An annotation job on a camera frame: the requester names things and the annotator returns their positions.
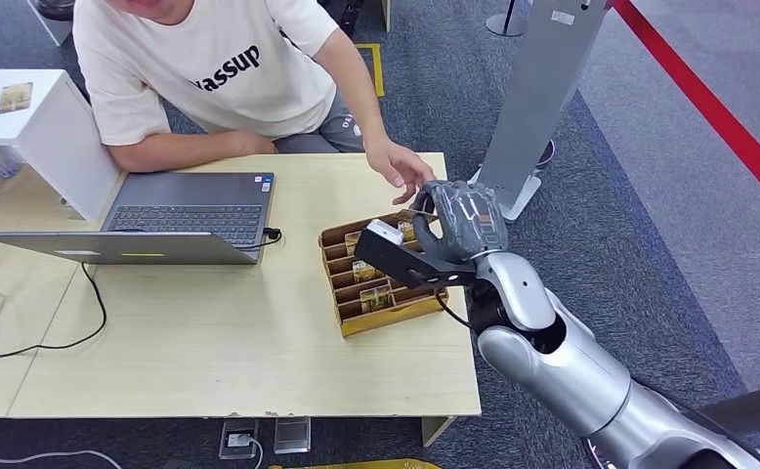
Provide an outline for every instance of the cardboard organizer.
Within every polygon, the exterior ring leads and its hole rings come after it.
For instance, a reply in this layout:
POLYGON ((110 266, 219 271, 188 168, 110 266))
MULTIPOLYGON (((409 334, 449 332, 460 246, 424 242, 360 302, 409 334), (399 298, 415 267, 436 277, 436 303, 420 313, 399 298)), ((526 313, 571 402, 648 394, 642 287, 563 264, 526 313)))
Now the cardboard organizer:
MULTIPOLYGON (((372 217, 330 228, 323 231, 319 236, 322 263, 328 275, 331 292, 334 295, 334 314, 340 324, 343 337, 428 315, 442 309, 438 300, 435 299, 434 290, 431 288, 409 289, 387 276, 360 283, 356 282, 353 264, 358 259, 353 255, 348 255, 345 236, 349 233, 359 232, 375 218, 379 218, 395 228, 398 221, 405 219, 402 212, 372 217), (392 288, 393 306, 384 310, 364 313, 360 303, 360 292, 387 284, 392 288)), ((413 251, 423 251, 417 241, 405 242, 403 246, 413 251)), ((440 290, 440 295, 444 301, 448 301, 448 293, 445 288, 440 290)))

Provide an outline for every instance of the small card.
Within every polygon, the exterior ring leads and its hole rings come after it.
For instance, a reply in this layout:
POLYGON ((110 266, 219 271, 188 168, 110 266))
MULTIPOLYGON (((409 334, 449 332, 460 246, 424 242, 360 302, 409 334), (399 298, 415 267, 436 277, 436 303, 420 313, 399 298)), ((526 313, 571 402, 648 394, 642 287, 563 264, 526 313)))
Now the small card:
POLYGON ((0 114, 29 109, 32 104, 32 83, 7 86, 0 92, 0 114))
POLYGON ((392 286, 385 284, 359 293, 359 304, 364 313, 385 310, 395 306, 392 286))
POLYGON ((414 240, 414 225, 409 222, 399 221, 398 231, 403 233, 403 242, 414 240))
POLYGON ((374 267, 365 261, 355 261, 355 263, 352 264, 352 272, 355 276, 355 283, 374 280, 383 276, 382 272, 374 269, 374 267))
POLYGON ((359 241, 360 232, 346 234, 346 254, 349 256, 354 255, 354 250, 357 247, 357 241, 359 241))

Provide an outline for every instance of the yellow tape on floor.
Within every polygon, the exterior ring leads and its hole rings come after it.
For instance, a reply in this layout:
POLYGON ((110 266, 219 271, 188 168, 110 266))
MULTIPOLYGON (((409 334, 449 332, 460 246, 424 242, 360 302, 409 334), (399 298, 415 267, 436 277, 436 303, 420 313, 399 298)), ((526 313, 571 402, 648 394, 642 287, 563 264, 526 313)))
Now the yellow tape on floor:
POLYGON ((377 93, 377 97, 386 96, 386 91, 383 89, 383 64, 380 60, 380 44, 355 44, 358 49, 368 49, 371 51, 371 64, 373 65, 374 74, 374 91, 377 93))
MULTIPOLYGON (((290 469, 282 466, 269 466, 268 469, 290 469)), ((306 466, 293 469, 441 469, 428 462, 415 459, 394 459, 390 461, 352 462, 349 464, 332 464, 328 466, 306 466)))

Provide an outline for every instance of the light wood tabletop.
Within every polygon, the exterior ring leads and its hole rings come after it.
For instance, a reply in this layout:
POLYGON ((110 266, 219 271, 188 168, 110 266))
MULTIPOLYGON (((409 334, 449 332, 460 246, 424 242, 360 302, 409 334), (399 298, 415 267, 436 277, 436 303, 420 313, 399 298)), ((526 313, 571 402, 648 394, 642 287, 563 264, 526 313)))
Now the light wood tabletop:
MULTIPOLYGON (((441 154, 423 156, 445 176, 441 154)), ((97 267, 105 331, 72 350, 38 352, 10 416, 481 413, 469 331, 448 315, 340 335, 317 237, 398 210, 399 192, 363 155, 248 156, 191 171, 274 172, 268 226, 284 240, 256 267, 97 267)), ((466 314, 459 288, 450 306, 466 314)), ((78 271, 45 340, 83 337, 100 320, 78 271)))
MULTIPOLYGON (((86 230, 59 208, 60 197, 34 171, 0 186, 0 231, 86 230)), ((0 244, 0 354, 44 339, 77 264, 0 244)), ((0 359, 0 416, 9 411, 34 352, 0 359)))

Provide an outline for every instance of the white t-shirt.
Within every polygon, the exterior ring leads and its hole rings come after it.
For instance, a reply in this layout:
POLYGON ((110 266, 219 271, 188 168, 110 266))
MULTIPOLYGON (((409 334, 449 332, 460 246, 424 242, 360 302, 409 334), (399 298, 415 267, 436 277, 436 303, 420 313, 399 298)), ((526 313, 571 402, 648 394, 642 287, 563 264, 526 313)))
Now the white t-shirt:
POLYGON ((333 80, 310 56, 337 24, 316 0, 195 0, 173 26, 78 0, 74 21, 106 145, 170 132, 159 95, 208 132, 274 139, 316 130, 334 101, 333 80))

